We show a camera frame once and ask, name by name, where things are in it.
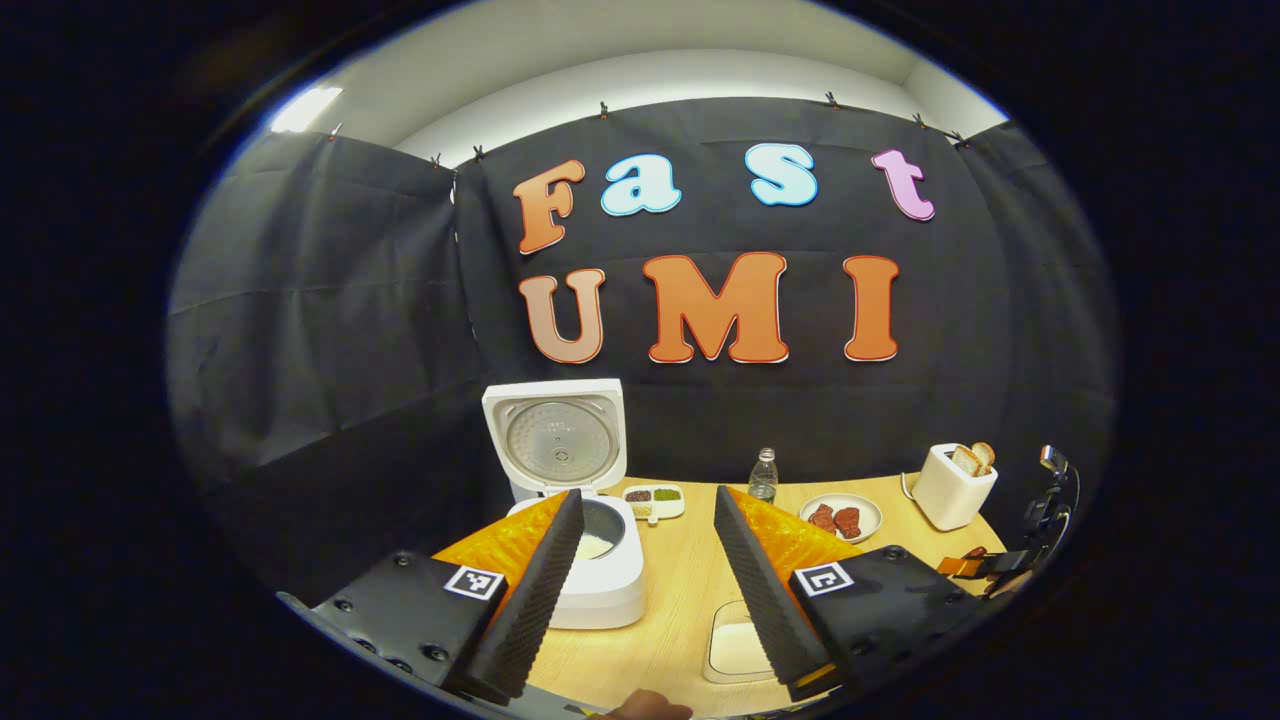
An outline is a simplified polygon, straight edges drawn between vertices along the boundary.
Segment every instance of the finger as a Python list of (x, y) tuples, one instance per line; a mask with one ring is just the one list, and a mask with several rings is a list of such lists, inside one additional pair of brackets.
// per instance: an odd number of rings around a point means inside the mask
[(672, 705), (660, 693), (637, 689), (609, 715), (616, 720), (689, 720), (694, 711), (684, 705)]

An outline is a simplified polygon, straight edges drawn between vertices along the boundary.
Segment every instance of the white ceiling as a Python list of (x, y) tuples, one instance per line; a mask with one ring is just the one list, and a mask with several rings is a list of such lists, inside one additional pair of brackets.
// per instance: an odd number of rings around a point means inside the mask
[(919, 55), (806, 0), (483, 0), (324, 78), (342, 135), (396, 146), (468, 102), (562, 68), (654, 50), (755, 50), (906, 82)]

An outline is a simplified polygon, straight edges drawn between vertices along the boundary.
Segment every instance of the toast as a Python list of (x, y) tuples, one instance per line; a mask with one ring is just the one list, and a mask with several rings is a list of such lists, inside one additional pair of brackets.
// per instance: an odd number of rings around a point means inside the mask
[(984, 442), (975, 442), (973, 443), (973, 454), (978, 456), (978, 462), (982, 464), (978, 468), (978, 475), (975, 477), (982, 477), (989, 473), (991, 466), (996, 464), (996, 451)]
[(956, 446), (956, 451), (951, 455), (951, 461), (965, 473), (969, 473), (970, 478), (977, 478), (978, 471), (982, 469), (982, 460), (978, 460), (978, 456), (963, 445)]

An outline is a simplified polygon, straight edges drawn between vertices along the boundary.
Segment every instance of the raw meat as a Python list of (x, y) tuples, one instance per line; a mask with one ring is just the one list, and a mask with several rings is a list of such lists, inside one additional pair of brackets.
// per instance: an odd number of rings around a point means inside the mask
[(818, 506), (818, 511), (809, 515), (809, 523), (818, 525), (831, 534), (836, 534), (836, 520), (831, 515), (831, 506), (826, 502)]
[(833, 518), (835, 524), (840, 528), (840, 533), (845, 536), (845, 539), (854, 539), (863, 532), (858, 528), (859, 512), (856, 507), (845, 507), (840, 512), (836, 512)]

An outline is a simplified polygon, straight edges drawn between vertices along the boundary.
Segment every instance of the orange letter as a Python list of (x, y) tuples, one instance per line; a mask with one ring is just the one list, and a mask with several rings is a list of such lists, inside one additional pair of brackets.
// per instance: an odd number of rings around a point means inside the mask
[(573, 191), (568, 183), (559, 181), (580, 182), (584, 177), (586, 168), (582, 163), (570, 160), (516, 186), (512, 195), (520, 199), (520, 211), (525, 217), (521, 255), (532, 255), (564, 237), (564, 228), (552, 220), (552, 213), (567, 218), (573, 211)]
[(888, 334), (888, 290), (897, 277), (897, 263), (859, 255), (845, 260), (845, 272), (854, 278), (854, 337), (845, 346), (845, 357), (888, 360), (897, 355), (897, 343)]
[(520, 295), (525, 296), (525, 306), (529, 307), (529, 329), (543, 355), (557, 363), (580, 365), (600, 352), (604, 323), (600, 320), (598, 288), (603, 282), (604, 272), (595, 268), (573, 270), (564, 278), (564, 284), (577, 293), (577, 322), (582, 327), (582, 333), (573, 342), (562, 338), (556, 329), (556, 310), (552, 306), (556, 278), (541, 275), (520, 283)]
[(737, 340), (728, 356), (739, 363), (781, 363), (790, 351), (778, 331), (778, 278), (787, 261), (774, 252), (745, 252), (728, 270), (716, 295), (694, 261), (664, 255), (644, 264), (658, 293), (658, 343), (654, 363), (687, 363), (694, 348), (685, 342), (685, 323), (708, 360), (719, 357), (737, 320)]

